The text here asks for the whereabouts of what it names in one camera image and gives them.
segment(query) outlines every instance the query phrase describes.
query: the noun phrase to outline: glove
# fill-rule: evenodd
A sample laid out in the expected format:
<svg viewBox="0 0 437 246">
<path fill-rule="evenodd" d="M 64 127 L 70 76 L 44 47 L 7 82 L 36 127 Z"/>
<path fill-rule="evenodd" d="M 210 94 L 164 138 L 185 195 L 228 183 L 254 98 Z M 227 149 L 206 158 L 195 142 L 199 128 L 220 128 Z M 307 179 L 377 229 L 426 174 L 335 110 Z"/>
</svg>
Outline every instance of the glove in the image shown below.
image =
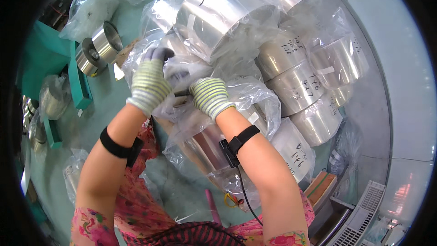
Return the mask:
<svg viewBox="0 0 437 246">
<path fill-rule="evenodd" d="M 209 115 L 214 122 L 222 111 L 235 107 L 235 104 L 229 101 L 225 82 L 222 79 L 211 77 L 199 79 L 190 86 L 190 93 L 194 96 L 194 107 Z"/>
<path fill-rule="evenodd" d="M 169 48 L 151 48 L 142 57 L 138 70 L 132 77 L 132 97 L 126 103 L 134 105 L 150 117 L 152 111 L 171 92 L 170 84 L 164 79 L 163 65 L 174 52 Z"/>
</svg>

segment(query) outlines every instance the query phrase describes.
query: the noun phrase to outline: pink handle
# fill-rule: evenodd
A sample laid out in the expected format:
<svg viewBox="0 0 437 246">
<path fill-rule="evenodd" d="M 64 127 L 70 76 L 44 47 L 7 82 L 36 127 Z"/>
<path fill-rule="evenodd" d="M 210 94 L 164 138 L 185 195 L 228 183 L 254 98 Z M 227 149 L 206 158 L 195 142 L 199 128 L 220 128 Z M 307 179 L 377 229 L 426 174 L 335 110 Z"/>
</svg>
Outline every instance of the pink handle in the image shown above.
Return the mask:
<svg viewBox="0 0 437 246">
<path fill-rule="evenodd" d="M 205 189 L 206 199 L 208 200 L 209 208 L 211 209 L 212 220 L 216 223 L 221 224 L 221 219 L 219 212 L 217 211 L 216 203 L 212 197 L 212 193 L 209 189 Z"/>
</svg>

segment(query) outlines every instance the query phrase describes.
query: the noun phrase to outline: red wire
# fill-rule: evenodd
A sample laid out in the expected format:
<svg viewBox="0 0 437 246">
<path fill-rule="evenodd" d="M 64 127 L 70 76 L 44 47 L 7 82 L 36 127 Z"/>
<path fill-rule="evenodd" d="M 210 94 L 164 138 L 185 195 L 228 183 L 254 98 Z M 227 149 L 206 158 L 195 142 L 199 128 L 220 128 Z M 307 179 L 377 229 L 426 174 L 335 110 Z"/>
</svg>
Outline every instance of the red wire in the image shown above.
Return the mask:
<svg viewBox="0 0 437 246">
<path fill-rule="evenodd" d="M 57 12 L 58 14 L 63 15 L 63 16 L 68 16 L 68 15 L 65 15 L 65 14 L 61 13 L 61 12 L 58 11 L 57 9 L 55 9 L 52 5 L 49 5 L 49 6 L 52 7 L 52 9 L 53 9 L 55 12 Z"/>
</svg>

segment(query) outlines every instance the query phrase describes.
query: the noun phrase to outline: person's left arm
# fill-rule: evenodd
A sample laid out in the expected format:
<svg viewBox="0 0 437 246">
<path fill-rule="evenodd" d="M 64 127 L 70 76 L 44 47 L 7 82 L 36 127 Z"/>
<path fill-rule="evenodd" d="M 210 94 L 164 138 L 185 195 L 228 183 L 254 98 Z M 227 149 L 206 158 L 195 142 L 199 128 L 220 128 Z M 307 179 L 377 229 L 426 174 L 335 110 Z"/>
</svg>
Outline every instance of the person's left arm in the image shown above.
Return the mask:
<svg viewBox="0 0 437 246">
<path fill-rule="evenodd" d="M 171 92 L 163 76 L 163 62 L 174 53 L 167 48 L 149 49 L 132 79 L 132 96 L 107 127 L 107 134 L 117 145 L 132 147 L 141 125 Z M 114 208 L 127 159 L 119 158 L 101 143 L 94 145 L 80 173 L 72 220 L 72 241 L 86 237 L 88 242 L 114 233 Z"/>
</svg>

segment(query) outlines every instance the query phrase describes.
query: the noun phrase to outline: person's right arm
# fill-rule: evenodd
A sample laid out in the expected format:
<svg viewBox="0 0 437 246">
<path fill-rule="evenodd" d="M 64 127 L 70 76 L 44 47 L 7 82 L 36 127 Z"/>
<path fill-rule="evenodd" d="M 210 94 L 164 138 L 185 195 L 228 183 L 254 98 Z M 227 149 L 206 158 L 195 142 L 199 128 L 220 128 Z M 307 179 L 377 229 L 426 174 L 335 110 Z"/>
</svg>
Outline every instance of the person's right arm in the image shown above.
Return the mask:
<svg viewBox="0 0 437 246">
<path fill-rule="evenodd" d="M 219 79 L 201 79 L 190 89 L 194 105 L 217 122 L 226 139 L 232 140 L 251 123 L 229 102 Z M 308 229 L 296 180 L 276 149 L 258 133 L 238 151 L 238 160 L 258 189 L 263 209 L 263 237 L 267 240 Z"/>
</svg>

